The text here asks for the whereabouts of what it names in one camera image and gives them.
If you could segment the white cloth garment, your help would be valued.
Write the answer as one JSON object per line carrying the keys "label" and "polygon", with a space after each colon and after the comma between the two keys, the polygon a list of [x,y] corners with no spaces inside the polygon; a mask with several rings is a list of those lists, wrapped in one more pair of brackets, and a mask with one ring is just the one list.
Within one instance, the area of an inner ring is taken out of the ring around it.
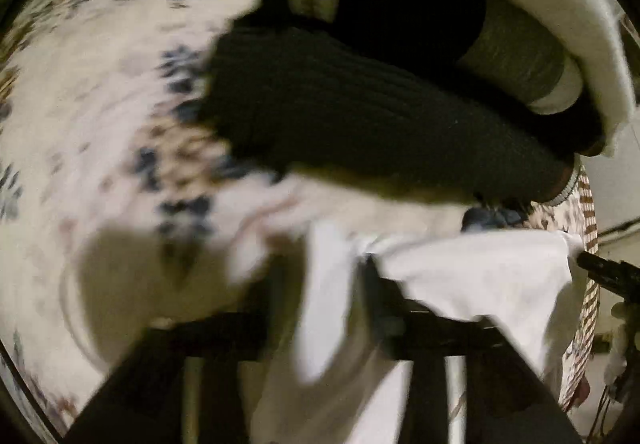
{"label": "white cloth garment", "polygon": [[562,232],[485,231],[434,238],[349,235],[316,223],[271,235],[285,270],[273,311],[276,343],[244,386],[255,443],[390,443],[408,392],[408,364],[387,360],[364,314],[356,266],[372,253],[386,279],[454,320],[493,317],[553,394],[577,324],[586,275],[579,239]]}

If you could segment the black knitted garment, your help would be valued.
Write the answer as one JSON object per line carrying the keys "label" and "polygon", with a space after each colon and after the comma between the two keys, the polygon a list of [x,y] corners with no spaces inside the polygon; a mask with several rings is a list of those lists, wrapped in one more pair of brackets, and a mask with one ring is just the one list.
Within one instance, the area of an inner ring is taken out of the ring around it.
{"label": "black knitted garment", "polygon": [[573,56],[510,0],[262,0],[198,118],[239,157],[550,201],[604,128]]}

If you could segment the floral fleece blanket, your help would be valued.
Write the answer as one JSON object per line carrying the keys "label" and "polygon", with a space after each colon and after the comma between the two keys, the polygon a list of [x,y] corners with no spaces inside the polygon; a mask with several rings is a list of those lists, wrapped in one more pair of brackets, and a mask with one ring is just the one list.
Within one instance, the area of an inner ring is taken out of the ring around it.
{"label": "floral fleece blanket", "polygon": [[[258,0],[30,0],[1,47],[1,383],[54,443],[141,331],[231,307],[271,235],[464,234],[472,199],[401,180],[243,166],[194,112],[216,40]],[[585,177],[515,230],[582,243]],[[570,401],[592,327],[563,356]]]}

